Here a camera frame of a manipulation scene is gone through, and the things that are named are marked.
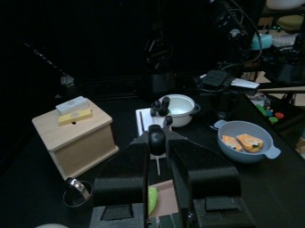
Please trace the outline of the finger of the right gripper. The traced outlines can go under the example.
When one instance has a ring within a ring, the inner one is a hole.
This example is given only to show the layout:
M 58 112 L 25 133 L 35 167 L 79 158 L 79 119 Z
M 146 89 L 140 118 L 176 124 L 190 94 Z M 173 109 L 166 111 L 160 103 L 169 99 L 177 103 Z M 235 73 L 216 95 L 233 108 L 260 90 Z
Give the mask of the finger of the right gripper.
M 227 104 L 227 116 L 232 116 L 235 109 L 239 105 L 241 94 L 229 94 L 228 95 L 228 104 Z
M 224 114 L 221 111 L 221 98 L 222 98 L 222 96 L 220 94 L 213 94 L 210 96 L 213 111 L 218 116 L 221 116 Z

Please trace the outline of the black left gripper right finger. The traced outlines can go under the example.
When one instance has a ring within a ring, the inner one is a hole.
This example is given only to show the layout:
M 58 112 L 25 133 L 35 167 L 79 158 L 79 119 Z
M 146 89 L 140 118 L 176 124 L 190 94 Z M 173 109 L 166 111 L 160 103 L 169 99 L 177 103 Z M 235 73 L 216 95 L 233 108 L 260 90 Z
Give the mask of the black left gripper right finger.
M 182 228 L 255 228 L 235 165 L 178 133 L 166 139 Z

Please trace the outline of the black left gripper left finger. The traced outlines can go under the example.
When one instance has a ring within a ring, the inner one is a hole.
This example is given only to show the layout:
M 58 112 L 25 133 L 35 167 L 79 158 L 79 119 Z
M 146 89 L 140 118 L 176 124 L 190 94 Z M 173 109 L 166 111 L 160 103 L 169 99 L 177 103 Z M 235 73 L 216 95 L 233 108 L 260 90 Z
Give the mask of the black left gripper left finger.
M 148 133 L 102 165 L 90 228 L 148 228 Z

